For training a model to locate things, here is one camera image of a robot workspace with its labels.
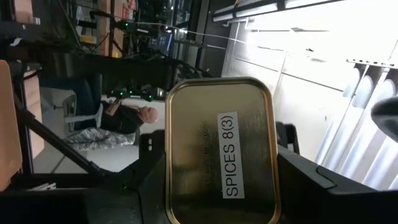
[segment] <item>person sitting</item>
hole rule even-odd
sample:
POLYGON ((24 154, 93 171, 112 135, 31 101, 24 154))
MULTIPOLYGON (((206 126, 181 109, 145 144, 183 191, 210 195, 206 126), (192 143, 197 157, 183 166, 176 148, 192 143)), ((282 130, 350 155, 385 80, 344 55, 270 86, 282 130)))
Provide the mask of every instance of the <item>person sitting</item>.
MULTIPOLYGON (((60 78, 46 74, 39 75, 41 87, 72 90, 76 94, 76 116, 96 114, 100 104, 104 107, 101 128, 122 134, 134 133, 144 123, 154 123, 159 117, 155 108, 142 108, 121 105, 119 100, 113 104, 101 101, 101 76, 97 74, 60 78)), ((96 127, 95 120, 82 121, 75 124, 75 130, 96 127)))

